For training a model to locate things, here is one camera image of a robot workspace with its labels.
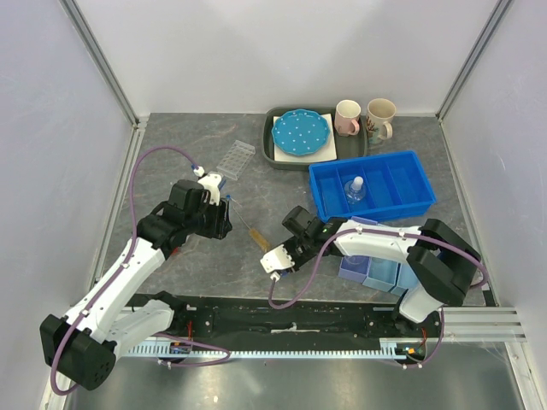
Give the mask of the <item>brown test tube brush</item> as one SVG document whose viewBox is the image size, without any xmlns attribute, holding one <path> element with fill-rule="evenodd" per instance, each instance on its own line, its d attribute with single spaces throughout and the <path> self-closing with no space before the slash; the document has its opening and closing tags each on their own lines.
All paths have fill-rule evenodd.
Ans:
<svg viewBox="0 0 547 410">
<path fill-rule="evenodd" d="M 254 227 L 251 227 L 241 216 L 236 208 L 232 209 L 233 212 L 238 216 L 244 226 L 247 228 L 249 236 L 255 242 L 255 244 L 262 250 L 263 253 L 267 253 L 271 249 L 271 244 L 269 241 Z"/>
</svg>

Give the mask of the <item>round glass flask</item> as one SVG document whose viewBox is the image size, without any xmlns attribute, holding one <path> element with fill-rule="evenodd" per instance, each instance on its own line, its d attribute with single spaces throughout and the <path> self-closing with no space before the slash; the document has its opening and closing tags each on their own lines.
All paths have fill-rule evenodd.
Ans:
<svg viewBox="0 0 547 410">
<path fill-rule="evenodd" d="M 366 195 L 364 179 L 361 176 L 355 176 L 344 186 L 344 193 L 349 204 L 359 203 Z"/>
</svg>

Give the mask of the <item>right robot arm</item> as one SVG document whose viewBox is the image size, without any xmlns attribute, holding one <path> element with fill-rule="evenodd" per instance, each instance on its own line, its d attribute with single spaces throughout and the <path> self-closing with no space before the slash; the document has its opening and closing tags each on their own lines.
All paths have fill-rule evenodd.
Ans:
<svg viewBox="0 0 547 410">
<path fill-rule="evenodd" d="M 409 266 L 418 284 L 403 293 L 398 310 L 391 315 L 392 328 L 401 336 L 413 335 L 443 306 L 460 307 L 468 291 L 489 278 L 481 256 L 441 220 L 407 228 L 345 218 L 325 223 L 296 206 L 282 225 L 292 237 L 278 247 L 281 259 L 275 262 L 274 273 L 297 271 L 314 259 L 312 282 L 324 255 L 367 256 Z"/>
</svg>

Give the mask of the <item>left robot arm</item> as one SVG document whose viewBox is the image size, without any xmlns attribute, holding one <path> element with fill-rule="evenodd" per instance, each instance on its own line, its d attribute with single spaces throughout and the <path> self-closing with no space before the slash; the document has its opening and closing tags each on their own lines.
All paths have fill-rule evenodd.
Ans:
<svg viewBox="0 0 547 410">
<path fill-rule="evenodd" d="M 222 239 L 232 229 L 229 203 L 221 196 L 224 183 L 218 173 L 197 181 L 179 180 L 169 198 L 137 223 L 121 255 L 91 291 L 62 317 L 50 314 L 44 319 L 39 334 L 52 377 L 62 374 L 94 390 L 120 356 L 147 337 L 161 331 L 178 336 L 185 331 L 188 317 L 166 292 L 124 319 L 118 315 L 189 236 Z"/>
</svg>

